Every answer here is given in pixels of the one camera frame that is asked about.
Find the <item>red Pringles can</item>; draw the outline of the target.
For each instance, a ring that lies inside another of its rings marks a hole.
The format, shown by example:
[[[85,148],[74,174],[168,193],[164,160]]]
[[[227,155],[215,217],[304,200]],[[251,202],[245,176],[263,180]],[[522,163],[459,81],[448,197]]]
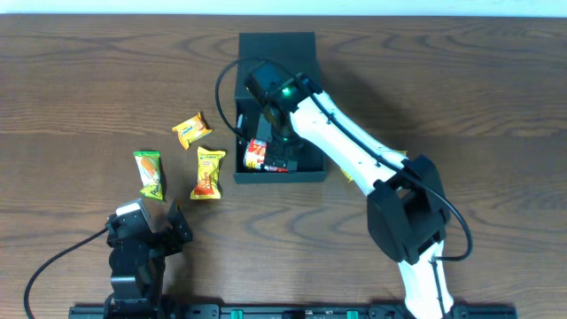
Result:
[[[268,143],[266,141],[253,138],[245,148],[244,165],[246,168],[264,170],[272,173],[287,173],[288,169],[284,164],[278,166],[268,163]]]

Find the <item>green wafer snack packet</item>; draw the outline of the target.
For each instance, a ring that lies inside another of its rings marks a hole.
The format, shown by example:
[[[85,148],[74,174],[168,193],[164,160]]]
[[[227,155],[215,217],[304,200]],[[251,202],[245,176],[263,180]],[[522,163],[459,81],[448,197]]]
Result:
[[[133,155],[143,184],[140,193],[146,198],[163,201],[160,152],[137,151]]]

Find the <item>yellow-orange biscuit packet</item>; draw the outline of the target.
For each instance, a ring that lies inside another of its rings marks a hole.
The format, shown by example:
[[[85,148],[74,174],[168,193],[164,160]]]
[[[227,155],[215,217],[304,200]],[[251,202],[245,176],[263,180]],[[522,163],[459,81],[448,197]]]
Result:
[[[192,143],[213,132],[207,126],[201,113],[174,126],[172,131],[177,134],[178,140],[185,150],[188,150]]]

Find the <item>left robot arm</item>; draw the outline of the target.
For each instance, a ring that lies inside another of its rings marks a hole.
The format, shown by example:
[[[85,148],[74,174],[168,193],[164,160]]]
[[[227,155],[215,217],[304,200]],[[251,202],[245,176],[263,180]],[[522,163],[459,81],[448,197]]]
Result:
[[[104,318],[171,318],[175,306],[162,296],[166,257],[183,250],[192,231],[175,200],[167,213],[169,225],[154,232],[138,198],[119,206],[108,217],[106,243],[113,293],[103,306]]]

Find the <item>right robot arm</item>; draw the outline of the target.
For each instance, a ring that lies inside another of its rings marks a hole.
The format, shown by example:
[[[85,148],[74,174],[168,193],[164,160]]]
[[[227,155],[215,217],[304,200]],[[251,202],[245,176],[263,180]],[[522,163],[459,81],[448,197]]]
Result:
[[[442,265],[451,214],[432,162],[378,142],[305,74],[263,61],[244,86],[267,111],[277,111],[276,124],[318,147],[353,178],[367,200],[371,238],[398,264],[409,313],[446,317],[454,304]]]

